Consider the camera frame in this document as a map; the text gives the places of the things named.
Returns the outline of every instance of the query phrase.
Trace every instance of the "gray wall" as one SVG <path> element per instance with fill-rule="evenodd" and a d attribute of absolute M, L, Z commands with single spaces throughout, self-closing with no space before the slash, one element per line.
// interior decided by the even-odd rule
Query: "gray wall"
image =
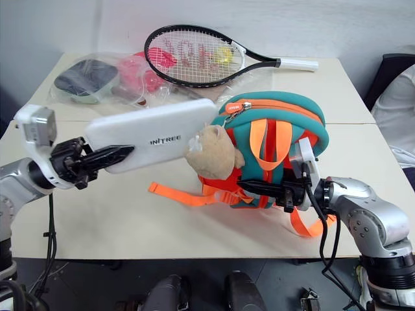
<path fill-rule="evenodd" d="M 2 0 L 1 116 L 63 52 L 137 52 L 172 23 L 213 27 L 263 54 L 340 58 L 364 95 L 382 54 L 415 52 L 414 17 L 413 0 Z"/>

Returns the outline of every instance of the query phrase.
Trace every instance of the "white racket handle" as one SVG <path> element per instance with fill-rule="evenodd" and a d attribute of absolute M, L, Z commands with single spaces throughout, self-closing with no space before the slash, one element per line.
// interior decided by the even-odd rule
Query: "white racket handle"
<path fill-rule="evenodd" d="M 318 62 L 312 60 L 293 60 L 292 58 L 280 58 L 281 65 L 278 68 L 316 71 Z"/>

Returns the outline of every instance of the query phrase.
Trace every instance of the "racket strings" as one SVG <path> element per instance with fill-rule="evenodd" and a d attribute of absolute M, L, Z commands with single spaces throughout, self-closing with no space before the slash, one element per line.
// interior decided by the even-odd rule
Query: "racket strings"
<path fill-rule="evenodd" d="M 209 83 L 236 73 L 243 55 L 220 38 L 194 30 L 171 30 L 149 45 L 152 64 L 162 73 L 186 82 Z"/>

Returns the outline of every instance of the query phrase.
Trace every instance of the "black chair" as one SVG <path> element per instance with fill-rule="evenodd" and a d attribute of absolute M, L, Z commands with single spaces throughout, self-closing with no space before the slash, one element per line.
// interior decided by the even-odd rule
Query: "black chair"
<path fill-rule="evenodd" d="M 372 110 L 376 100 L 381 96 L 389 84 L 403 71 L 415 64 L 413 54 L 385 54 L 377 74 L 364 98 L 364 104 Z"/>

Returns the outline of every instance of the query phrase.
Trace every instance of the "backpack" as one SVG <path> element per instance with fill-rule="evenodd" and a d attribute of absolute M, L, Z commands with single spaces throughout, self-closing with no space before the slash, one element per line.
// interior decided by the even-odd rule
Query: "backpack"
<path fill-rule="evenodd" d="M 237 95 L 221 107 L 212 125 L 225 127 L 232 143 L 242 152 L 245 166 L 234 168 L 227 180 L 199 176 L 203 196 L 157 183 L 152 183 L 150 192 L 190 206 L 222 202 L 236 209 L 268 209 L 275 204 L 273 198 L 247 192 L 237 182 L 261 180 L 279 185 L 283 175 L 292 170 L 289 154 L 296 142 L 308 137 L 316 157 L 329 142 L 320 107 L 311 99 L 294 93 L 267 91 Z M 301 236 L 321 235 L 320 220 L 306 227 L 297 209 L 290 214 L 290 220 Z M 329 225 L 334 221 L 334 216 L 327 219 Z"/>

